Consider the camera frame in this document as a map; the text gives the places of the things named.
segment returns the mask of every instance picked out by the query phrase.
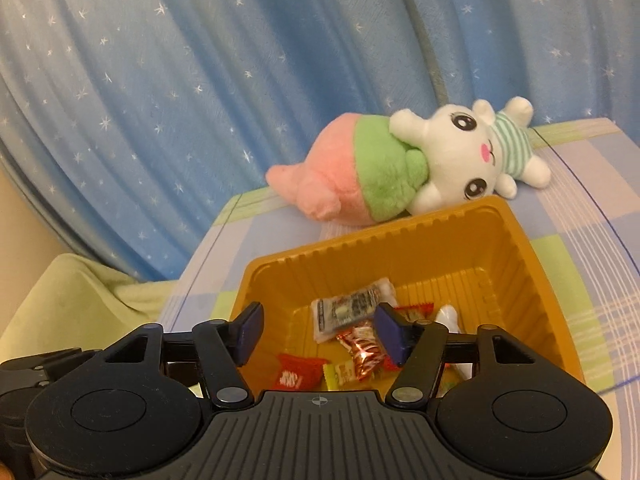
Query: bunny eye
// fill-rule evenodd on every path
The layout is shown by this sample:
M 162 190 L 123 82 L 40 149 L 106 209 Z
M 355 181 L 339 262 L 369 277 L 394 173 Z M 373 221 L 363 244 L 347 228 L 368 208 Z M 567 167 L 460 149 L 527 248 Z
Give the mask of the bunny eye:
M 478 126 L 476 120 L 467 114 L 455 114 L 451 117 L 451 122 L 456 128 L 464 132 L 475 130 L 476 126 Z

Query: blue curtain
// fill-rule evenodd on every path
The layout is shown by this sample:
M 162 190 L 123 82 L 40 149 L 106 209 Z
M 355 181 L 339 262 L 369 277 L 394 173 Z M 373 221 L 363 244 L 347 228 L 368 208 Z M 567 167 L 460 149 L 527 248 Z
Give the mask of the blue curtain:
M 639 0 L 0 0 L 0 156 L 79 251 L 176 278 L 347 112 L 529 98 L 636 142 Z

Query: plush toy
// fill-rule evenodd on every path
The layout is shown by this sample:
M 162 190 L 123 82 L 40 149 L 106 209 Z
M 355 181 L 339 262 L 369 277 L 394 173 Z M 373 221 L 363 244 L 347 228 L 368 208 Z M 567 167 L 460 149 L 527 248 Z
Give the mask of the plush toy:
M 533 106 L 514 97 L 497 114 L 488 101 L 478 100 L 472 110 L 445 105 L 430 119 L 411 110 L 391 116 L 389 129 L 398 139 L 419 147 L 429 163 L 429 181 L 407 205 L 422 214 L 494 192 L 514 198 L 514 179 L 543 188 L 551 172 L 533 154 L 526 127 Z
M 304 162 L 273 166 L 267 183 L 307 217 L 365 226 L 394 218 L 427 181 L 423 152 L 389 132 L 389 118 L 343 114 Z
M 498 114 L 485 100 L 472 109 L 439 108 L 430 119 L 343 114 L 318 135 L 306 159 L 273 166 L 267 183 L 307 217 L 370 225 L 407 209 L 421 214 L 494 192 L 514 198 L 514 179 L 548 185 L 533 155 L 529 101 L 511 99 Z

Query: bunny face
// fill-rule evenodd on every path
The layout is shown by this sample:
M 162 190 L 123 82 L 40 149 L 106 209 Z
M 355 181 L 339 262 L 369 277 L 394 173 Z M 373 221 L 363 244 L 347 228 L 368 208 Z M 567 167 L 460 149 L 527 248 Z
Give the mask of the bunny face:
M 502 153 L 491 126 L 479 114 L 457 105 L 440 108 L 426 123 L 420 148 L 427 156 L 430 182 L 440 192 L 443 205 L 494 192 Z
M 390 131 L 422 150 L 429 164 L 429 181 L 408 207 L 421 214 L 494 192 L 502 167 L 500 142 L 491 125 L 495 113 L 487 101 L 472 110 L 458 105 L 439 108 L 424 120 L 409 110 L 396 112 Z

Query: yellow container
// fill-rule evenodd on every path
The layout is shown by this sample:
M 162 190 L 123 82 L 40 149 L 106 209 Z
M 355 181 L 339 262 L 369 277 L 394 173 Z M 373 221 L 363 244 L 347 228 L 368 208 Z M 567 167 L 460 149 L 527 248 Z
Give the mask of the yellow container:
M 241 369 L 255 394 L 270 389 L 281 352 L 349 358 L 336 342 L 316 344 L 310 304 L 348 294 L 387 277 L 399 304 L 452 304 L 460 329 L 503 327 L 551 362 L 584 381 L 556 296 L 508 204 L 491 196 L 457 208 L 405 218 L 340 238 L 254 260 L 234 304 L 265 308 L 262 338 Z M 363 384 L 384 396 L 393 375 Z

